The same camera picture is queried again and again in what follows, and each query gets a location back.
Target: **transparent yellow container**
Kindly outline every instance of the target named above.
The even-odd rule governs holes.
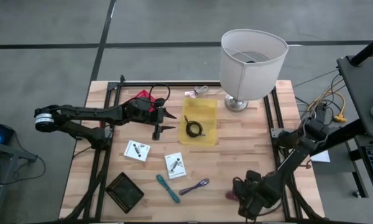
[[[195,138],[189,137],[185,131],[187,121],[199,122],[203,127],[205,136]],[[196,125],[191,127],[194,133],[199,131]],[[182,108],[181,126],[180,126],[180,142],[187,145],[195,146],[214,146],[217,142],[217,100],[200,99],[200,98],[185,98]]]

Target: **small white card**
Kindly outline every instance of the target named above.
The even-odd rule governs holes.
[[[173,179],[186,175],[181,152],[165,156],[168,178]]]
[[[129,144],[124,151],[124,156],[137,159],[139,161],[146,161],[148,157],[150,146],[136,141],[129,141]]]

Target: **butcher block table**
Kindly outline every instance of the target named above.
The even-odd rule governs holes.
[[[108,82],[91,83],[86,107],[103,107],[107,84]],[[149,91],[149,89],[149,87],[122,87],[120,102],[123,103],[136,96],[141,90]],[[192,89],[193,86],[171,87],[170,98],[164,107],[177,119],[165,118],[163,125],[177,128],[164,131],[159,141],[152,140],[153,126],[137,123],[116,126],[106,185],[111,183],[121,172],[124,172],[145,195],[128,214],[125,214],[105,193],[102,222],[245,221],[237,214],[239,204],[226,199],[225,194],[232,189],[232,179],[234,177],[244,179],[246,171],[249,169],[260,172],[262,175],[275,170],[264,101],[263,99],[250,101],[246,110],[241,113],[233,113],[225,108],[223,100],[226,93],[221,87],[210,87],[209,92],[201,95],[200,98],[218,100],[217,143],[213,147],[187,146],[179,141],[179,127],[183,119],[184,92]],[[300,117],[291,81],[279,80],[277,93],[285,128],[297,128],[300,124]],[[155,87],[152,96],[166,98],[167,89]],[[274,111],[272,107],[272,117],[276,127]],[[99,125],[96,121],[83,121],[82,124],[91,128]],[[146,162],[139,162],[123,156],[129,140],[151,146]],[[74,153],[76,154],[88,146],[87,141],[78,141]],[[169,180],[165,156],[176,152],[182,153],[186,176]],[[67,216],[85,194],[90,180],[93,156],[94,150],[89,149],[74,158],[63,196],[60,217]],[[161,174],[177,194],[181,189],[194,186],[202,179],[209,178],[210,183],[186,195],[179,195],[181,203],[175,203],[168,192],[157,182],[157,174]],[[294,174],[297,188],[308,204],[316,213],[324,216],[313,169],[299,167]],[[93,197],[90,216],[94,215],[97,194],[98,190]],[[288,194],[288,204],[292,216],[294,216],[290,193]],[[280,207],[270,215],[258,217],[257,221],[284,221],[282,210],[283,208]]]

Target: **table lamp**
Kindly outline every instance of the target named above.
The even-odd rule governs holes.
[[[275,87],[288,45],[267,32],[236,29],[223,35],[221,47],[219,79],[227,93],[225,105],[240,112],[249,100],[261,99]]]

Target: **purple cable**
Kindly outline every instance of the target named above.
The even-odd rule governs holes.
[[[180,195],[185,195],[186,193],[190,192],[191,190],[193,189],[197,189],[198,187],[203,187],[205,185],[207,185],[209,183],[209,179],[203,179],[201,180],[198,184],[196,184],[195,186],[193,187],[190,187],[190,188],[187,188],[187,189],[183,189],[183,190],[180,190]]]

